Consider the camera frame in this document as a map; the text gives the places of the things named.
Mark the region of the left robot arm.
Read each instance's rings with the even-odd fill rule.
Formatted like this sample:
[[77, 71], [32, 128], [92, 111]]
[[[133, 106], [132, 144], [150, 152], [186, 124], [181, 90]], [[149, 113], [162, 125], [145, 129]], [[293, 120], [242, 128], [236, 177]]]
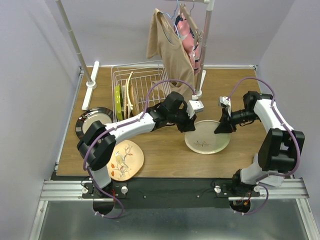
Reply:
[[134, 136], [150, 133], [173, 124], [182, 133], [193, 132], [196, 111], [203, 106], [196, 95], [185, 101], [178, 92], [171, 92], [164, 101], [144, 109], [136, 116], [111, 124], [95, 121], [76, 148], [83, 158], [83, 168], [88, 171], [94, 182], [93, 191], [101, 198], [107, 197], [111, 191], [111, 178], [107, 164], [119, 143]]

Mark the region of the green yellow woven mat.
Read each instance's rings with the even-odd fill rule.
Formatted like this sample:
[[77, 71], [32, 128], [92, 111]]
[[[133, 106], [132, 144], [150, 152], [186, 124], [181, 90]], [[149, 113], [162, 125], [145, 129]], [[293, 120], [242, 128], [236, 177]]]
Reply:
[[133, 72], [131, 71], [129, 74], [128, 79], [126, 80], [125, 83], [125, 106], [124, 106], [124, 110], [125, 110], [125, 116], [126, 118], [130, 118], [132, 111], [133, 111], [133, 104], [132, 104], [132, 100], [130, 97], [130, 89], [131, 89], [131, 78], [132, 78]]

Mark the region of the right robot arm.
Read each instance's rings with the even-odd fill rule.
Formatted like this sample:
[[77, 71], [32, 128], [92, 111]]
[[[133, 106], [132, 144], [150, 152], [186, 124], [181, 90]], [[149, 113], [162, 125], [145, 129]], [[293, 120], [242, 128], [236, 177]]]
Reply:
[[244, 108], [232, 111], [230, 99], [226, 96], [219, 98], [222, 115], [214, 133], [230, 134], [237, 130], [237, 126], [260, 121], [266, 136], [253, 163], [232, 176], [228, 189], [236, 196], [254, 190], [259, 183], [280, 187], [285, 177], [297, 169], [305, 142], [304, 133], [294, 130], [285, 121], [271, 94], [248, 91], [242, 99]]

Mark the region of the white leaf pattern plate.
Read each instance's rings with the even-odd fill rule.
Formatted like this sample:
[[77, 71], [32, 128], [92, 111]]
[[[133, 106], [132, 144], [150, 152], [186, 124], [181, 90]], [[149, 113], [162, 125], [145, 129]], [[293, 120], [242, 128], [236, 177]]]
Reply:
[[186, 132], [184, 141], [193, 152], [203, 155], [216, 154], [225, 149], [230, 140], [230, 133], [217, 133], [214, 131], [220, 122], [215, 120], [202, 120], [194, 124], [195, 131]]

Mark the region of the orange woven bamboo tray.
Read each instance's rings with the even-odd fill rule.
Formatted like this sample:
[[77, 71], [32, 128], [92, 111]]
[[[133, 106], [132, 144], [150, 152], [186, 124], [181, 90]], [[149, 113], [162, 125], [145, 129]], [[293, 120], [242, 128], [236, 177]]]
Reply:
[[121, 105], [122, 115], [123, 115], [123, 119], [126, 120], [128, 117], [128, 108], [127, 108], [127, 91], [126, 91], [125, 85], [121, 86], [121, 96], [122, 96], [122, 105]]

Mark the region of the green polka dot plate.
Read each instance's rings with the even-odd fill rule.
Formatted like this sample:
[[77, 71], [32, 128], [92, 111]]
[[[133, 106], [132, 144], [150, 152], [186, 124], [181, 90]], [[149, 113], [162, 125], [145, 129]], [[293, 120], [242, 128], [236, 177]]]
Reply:
[[123, 120], [122, 115], [122, 87], [120, 84], [116, 85], [114, 88], [114, 104], [115, 104], [115, 114], [118, 121]]

